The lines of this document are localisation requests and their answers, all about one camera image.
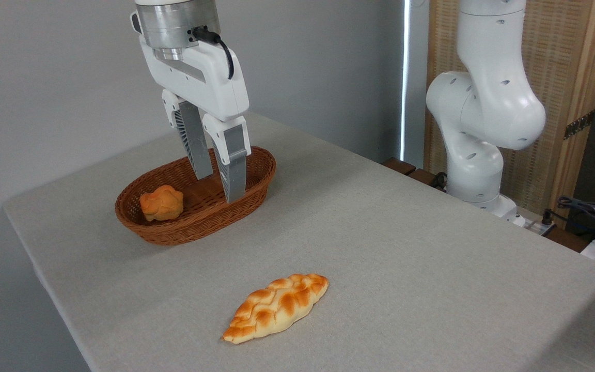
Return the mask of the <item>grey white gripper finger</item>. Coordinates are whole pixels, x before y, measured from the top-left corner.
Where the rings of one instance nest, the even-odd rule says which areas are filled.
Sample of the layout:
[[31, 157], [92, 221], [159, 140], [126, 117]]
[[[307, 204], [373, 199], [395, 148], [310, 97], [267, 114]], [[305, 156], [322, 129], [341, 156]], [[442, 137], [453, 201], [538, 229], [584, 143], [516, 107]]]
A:
[[162, 99], [169, 123], [179, 132], [196, 178], [212, 176], [212, 162], [198, 108], [167, 89], [162, 91]]
[[245, 195], [246, 157], [251, 154], [246, 120], [238, 116], [221, 121], [212, 115], [204, 115], [202, 123], [212, 139], [225, 197], [231, 204]]

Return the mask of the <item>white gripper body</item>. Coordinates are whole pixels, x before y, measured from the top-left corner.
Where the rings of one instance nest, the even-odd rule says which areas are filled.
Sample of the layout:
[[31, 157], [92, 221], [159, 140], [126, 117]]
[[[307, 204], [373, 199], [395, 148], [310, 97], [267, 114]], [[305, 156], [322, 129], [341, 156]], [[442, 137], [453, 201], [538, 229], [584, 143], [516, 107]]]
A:
[[165, 60], [156, 57], [143, 36], [138, 39], [149, 71], [161, 87], [221, 121], [249, 109], [245, 80], [234, 52], [230, 53], [234, 74], [229, 79], [225, 51], [219, 45], [200, 43], [184, 49], [182, 60]]

